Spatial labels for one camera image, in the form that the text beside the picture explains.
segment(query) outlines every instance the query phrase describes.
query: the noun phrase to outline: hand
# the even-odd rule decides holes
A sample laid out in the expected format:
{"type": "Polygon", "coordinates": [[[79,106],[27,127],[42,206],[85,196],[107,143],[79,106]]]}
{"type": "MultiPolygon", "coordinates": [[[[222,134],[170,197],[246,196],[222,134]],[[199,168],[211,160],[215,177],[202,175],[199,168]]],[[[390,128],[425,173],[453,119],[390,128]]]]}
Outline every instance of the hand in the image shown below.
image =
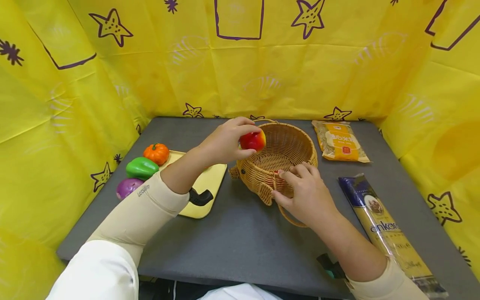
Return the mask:
{"type": "Polygon", "coordinates": [[[340,215],[316,167],[303,162],[290,167],[290,172],[279,170],[278,174],[293,187],[294,197],[290,199],[272,191],[275,201],[314,231],[340,215]]]}
{"type": "Polygon", "coordinates": [[[254,149],[239,149],[239,139],[250,132],[260,132],[255,122],[245,117],[230,119],[218,126],[199,146],[207,166],[226,164],[253,155],[254,149]]]}

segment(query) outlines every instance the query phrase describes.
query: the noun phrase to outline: gray table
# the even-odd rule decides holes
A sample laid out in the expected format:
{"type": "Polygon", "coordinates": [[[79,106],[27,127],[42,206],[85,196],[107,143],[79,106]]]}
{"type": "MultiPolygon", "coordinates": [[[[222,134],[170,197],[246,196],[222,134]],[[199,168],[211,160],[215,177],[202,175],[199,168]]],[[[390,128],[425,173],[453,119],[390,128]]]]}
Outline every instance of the gray table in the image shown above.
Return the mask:
{"type": "MultiPolygon", "coordinates": [[[[153,119],[60,245],[58,256],[70,260],[118,204],[115,189],[126,178],[125,165],[141,156],[148,145],[164,143],[170,149],[186,152],[223,122],[153,119]]],[[[310,121],[285,122],[310,135],[317,147],[322,177],[338,209],[362,234],[337,177],[365,173],[411,244],[448,290],[449,299],[478,299],[477,279],[373,124],[352,123],[357,139],[373,161],[362,164],[322,159],[310,121]]],[[[147,245],[139,273],[200,284],[250,282],[297,294],[352,299],[343,282],[328,277],[316,262],[315,258],[325,252],[327,248],[310,229],[294,227],[277,207],[264,205],[240,180],[232,180],[226,173],[210,214],[202,220],[179,216],[169,222],[147,245]]]]}

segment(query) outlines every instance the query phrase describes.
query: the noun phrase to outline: red onion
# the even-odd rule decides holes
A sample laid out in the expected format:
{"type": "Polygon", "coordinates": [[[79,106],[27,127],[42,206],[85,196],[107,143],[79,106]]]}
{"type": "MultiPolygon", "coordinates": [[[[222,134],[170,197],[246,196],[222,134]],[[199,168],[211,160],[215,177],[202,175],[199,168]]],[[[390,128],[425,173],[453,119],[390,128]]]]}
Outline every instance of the red onion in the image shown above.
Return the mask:
{"type": "Polygon", "coordinates": [[[117,198],[119,200],[125,199],[139,186],[141,186],[143,182],[143,180],[137,178],[127,178],[122,180],[117,186],[117,198]]]}

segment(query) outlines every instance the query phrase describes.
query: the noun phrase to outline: spaghetti package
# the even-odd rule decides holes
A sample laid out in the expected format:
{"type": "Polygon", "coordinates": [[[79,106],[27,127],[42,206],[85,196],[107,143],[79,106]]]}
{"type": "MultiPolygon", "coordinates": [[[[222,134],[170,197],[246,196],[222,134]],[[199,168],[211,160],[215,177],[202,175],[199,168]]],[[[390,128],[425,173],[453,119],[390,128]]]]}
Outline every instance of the spaghetti package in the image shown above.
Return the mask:
{"type": "Polygon", "coordinates": [[[312,121],[312,125],[326,159],[370,162],[348,122],[312,121]]]}
{"type": "Polygon", "coordinates": [[[398,227],[363,174],[338,178],[370,241],[395,261],[428,298],[446,298],[448,293],[398,227]]]}

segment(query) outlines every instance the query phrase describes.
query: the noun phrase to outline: fabric wall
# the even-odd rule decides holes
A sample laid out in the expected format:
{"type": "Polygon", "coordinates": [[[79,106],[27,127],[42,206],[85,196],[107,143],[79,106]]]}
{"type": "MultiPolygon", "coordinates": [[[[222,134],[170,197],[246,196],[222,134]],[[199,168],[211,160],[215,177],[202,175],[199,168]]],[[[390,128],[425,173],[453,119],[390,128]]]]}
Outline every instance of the fabric wall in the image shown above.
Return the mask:
{"type": "Polygon", "coordinates": [[[1,299],[44,299],[152,116],[374,121],[480,276],[475,0],[0,7],[1,299]]]}

